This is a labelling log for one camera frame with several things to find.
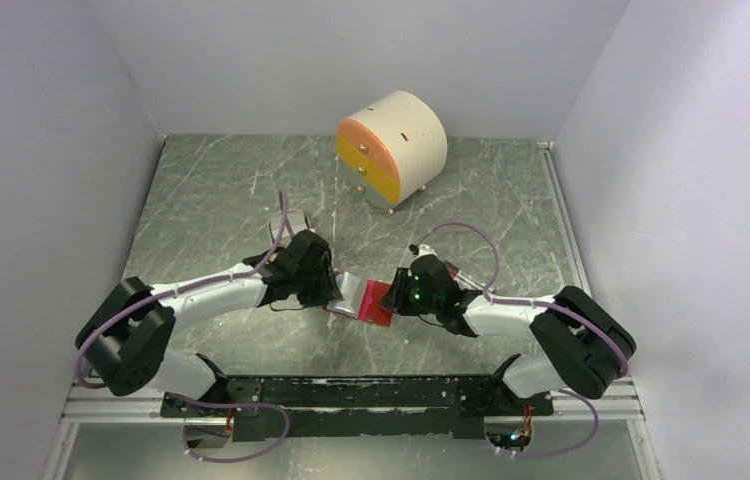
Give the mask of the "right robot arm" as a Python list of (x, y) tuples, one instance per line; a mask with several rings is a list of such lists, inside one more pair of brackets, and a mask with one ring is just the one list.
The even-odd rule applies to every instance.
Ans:
[(516, 413), (530, 396), (551, 390), (599, 399), (627, 374), (637, 349), (633, 336), (576, 286), (543, 297), (496, 297), (460, 285), (435, 255), (398, 268), (380, 304), (401, 316), (430, 315), (453, 335), (536, 342), (538, 353), (517, 354), (493, 375), (491, 402), (504, 414)]

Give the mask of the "red leather card holder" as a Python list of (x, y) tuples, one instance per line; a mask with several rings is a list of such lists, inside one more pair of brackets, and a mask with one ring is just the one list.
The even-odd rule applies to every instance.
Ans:
[(336, 271), (335, 280), (341, 297), (331, 300), (322, 309), (326, 312), (382, 327), (389, 327), (393, 314), (381, 306), (389, 283), (365, 280), (350, 272)]

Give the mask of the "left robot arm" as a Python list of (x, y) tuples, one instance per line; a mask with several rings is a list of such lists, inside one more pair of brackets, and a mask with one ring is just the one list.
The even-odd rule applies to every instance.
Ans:
[(83, 368), (90, 366), (100, 387), (117, 397), (151, 388), (187, 397), (200, 414), (212, 416), (228, 400), (224, 375), (205, 355), (170, 347), (177, 328), (291, 297), (310, 308), (339, 296), (329, 243), (311, 230), (294, 234), (284, 247), (187, 282), (148, 285), (129, 277), (77, 335), (76, 379), (89, 387)]

